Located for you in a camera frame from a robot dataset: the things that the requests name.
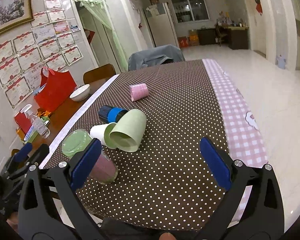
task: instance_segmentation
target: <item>chair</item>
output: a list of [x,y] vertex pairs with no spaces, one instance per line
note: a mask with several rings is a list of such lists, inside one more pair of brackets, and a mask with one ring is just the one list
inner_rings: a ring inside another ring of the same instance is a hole
[[128,70],[136,70],[172,62],[185,61],[182,51],[173,45],[163,45],[133,53],[129,58]]
[[216,31],[217,31],[218,43],[219,43],[219,46],[221,47],[222,39],[225,38],[226,36],[228,36],[228,34],[222,33],[220,31],[220,26],[218,24],[216,24]]
[[115,75],[112,64],[106,64],[83,74],[84,84],[89,84],[100,79],[111,78]]

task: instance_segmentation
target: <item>white bowl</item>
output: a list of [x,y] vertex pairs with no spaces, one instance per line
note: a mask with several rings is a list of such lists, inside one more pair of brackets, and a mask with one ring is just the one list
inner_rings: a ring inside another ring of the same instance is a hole
[[77,90],[75,90],[71,95],[70,98],[73,101],[79,102],[81,100],[84,100],[88,95],[90,91],[90,85],[84,85],[82,87],[79,87]]

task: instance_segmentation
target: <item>refrigerator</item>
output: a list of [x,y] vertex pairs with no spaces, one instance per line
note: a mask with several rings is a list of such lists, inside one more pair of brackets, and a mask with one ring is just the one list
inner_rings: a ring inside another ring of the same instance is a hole
[[158,3],[144,9],[149,29],[156,47],[174,45],[179,48],[173,18],[167,3]]

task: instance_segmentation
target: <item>door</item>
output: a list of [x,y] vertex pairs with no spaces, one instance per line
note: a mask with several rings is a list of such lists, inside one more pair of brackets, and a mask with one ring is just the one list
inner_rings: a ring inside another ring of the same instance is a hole
[[112,32],[105,29],[103,24],[93,17],[85,7],[79,7],[78,13],[82,26],[95,32],[90,47],[98,65],[103,66],[110,63],[114,66],[117,74],[121,73],[116,60],[116,50],[113,49],[115,46],[112,41]]
[[249,18],[251,49],[266,55],[266,25],[265,17],[260,14],[260,0],[244,0]]
[[178,38],[167,3],[152,5],[144,10],[155,46],[174,45],[179,47]]

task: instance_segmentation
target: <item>tiled floor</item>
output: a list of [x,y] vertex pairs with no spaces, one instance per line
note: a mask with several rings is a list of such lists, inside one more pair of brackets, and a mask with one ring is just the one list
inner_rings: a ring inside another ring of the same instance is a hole
[[215,59],[244,96],[279,182],[287,230],[300,215],[300,71],[279,69],[251,50],[218,45],[185,48],[183,54],[186,60]]

